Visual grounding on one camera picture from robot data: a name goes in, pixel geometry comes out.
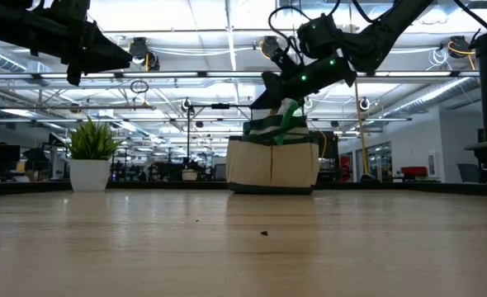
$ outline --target yellow pole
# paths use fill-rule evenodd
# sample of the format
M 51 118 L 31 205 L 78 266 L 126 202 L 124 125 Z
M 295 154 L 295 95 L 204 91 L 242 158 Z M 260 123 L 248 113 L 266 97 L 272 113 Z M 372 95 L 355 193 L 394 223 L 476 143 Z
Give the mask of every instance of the yellow pole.
M 366 157 L 365 133 L 364 133 L 364 128 L 362 126 L 361 107 L 359 106 L 359 88 L 357 85 L 357 81 L 355 82 L 355 88 L 356 88 L 357 119 L 359 120 L 359 133 L 361 136 L 361 146 L 362 146 L 362 167 L 365 171 L 365 174 L 367 174 L 368 158 Z
M 352 4 L 348 5 L 350 9 L 350 33 L 353 32 L 353 20 L 352 20 Z M 359 133 L 361 136 L 361 148 L 362 148 L 362 167 L 364 173 L 368 173 L 368 158 L 366 157 L 366 145 L 365 145 L 365 134 L 364 129 L 362 126 L 362 118 L 361 118 L 361 107 L 359 107 L 359 86 L 357 85 L 357 80 L 355 82 L 355 89 L 356 89 L 356 110 L 357 110 L 357 119 L 359 121 Z

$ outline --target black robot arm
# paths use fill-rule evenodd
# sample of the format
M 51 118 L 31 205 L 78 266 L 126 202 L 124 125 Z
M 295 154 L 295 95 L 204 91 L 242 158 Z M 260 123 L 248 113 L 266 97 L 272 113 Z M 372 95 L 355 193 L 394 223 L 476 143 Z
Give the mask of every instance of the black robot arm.
M 397 0 L 390 10 L 358 34 L 339 30 L 332 13 L 322 14 L 301 25 L 297 30 L 300 51 L 315 61 L 306 66 L 295 64 L 287 50 L 279 49 L 271 60 L 280 67 L 281 75 L 273 72 L 262 74 L 266 91 L 252 104 L 252 108 L 275 108 L 284 98 L 302 102 L 309 94 L 341 80 L 352 86 L 357 78 L 356 71 L 369 75 L 374 73 L 398 37 L 432 2 Z
M 68 65 L 68 81 L 80 83 L 81 73 L 130 66 L 131 56 L 87 21 L 90 0 L 44 0 L 32 11 L 32 0 L 0 0 L 0 40 L 26 47 L 31 54 L 50 54 Z

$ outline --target wooden table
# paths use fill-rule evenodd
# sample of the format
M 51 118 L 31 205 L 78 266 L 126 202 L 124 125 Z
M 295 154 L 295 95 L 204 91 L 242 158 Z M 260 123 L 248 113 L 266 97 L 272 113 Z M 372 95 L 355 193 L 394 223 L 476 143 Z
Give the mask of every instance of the wooden table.
M 487 198 L 0 196 L 0 296 L 487 296 Z

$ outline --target white wall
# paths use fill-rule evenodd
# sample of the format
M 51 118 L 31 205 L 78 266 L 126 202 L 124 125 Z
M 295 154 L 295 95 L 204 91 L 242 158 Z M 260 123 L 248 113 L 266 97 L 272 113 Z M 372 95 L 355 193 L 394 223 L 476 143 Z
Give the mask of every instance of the white wall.
M 428 155 L 438 155 L 437 170 L 439 178 L 445 181 L 442 157 L 442 135 L 440 114 L 435 106 L 425 114 L 412 116 L 409 122 L 391 122 L 381 134 L 366 135 L 366 146 L 390 142 L 392 147 L 392 170 L 394 174 L 402 167 L 428 167 Z M 361 149 L 361 140 L 354 139 L 339 144 L 339 153 L 350 153 Z
M 482 113 L 476 109 L 441 111 L 440 124 L 445 182 L 460 183 L 458 164 L 478 164 L 473 152 L 464 147 L 478 142 L 477 130 L 484 127 Z

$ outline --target green plant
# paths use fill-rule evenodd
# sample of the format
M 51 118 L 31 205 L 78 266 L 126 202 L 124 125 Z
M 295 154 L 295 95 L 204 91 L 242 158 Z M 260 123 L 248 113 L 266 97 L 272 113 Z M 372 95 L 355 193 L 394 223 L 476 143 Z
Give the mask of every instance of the green plant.
M 108 125 L 95 124 L 90 118 L 76 132 L 70 132 L 71 144 L 67 148 L 71 157 L 78 160 L 108 160 L 117 150 L 120 141 L 113 140 Z

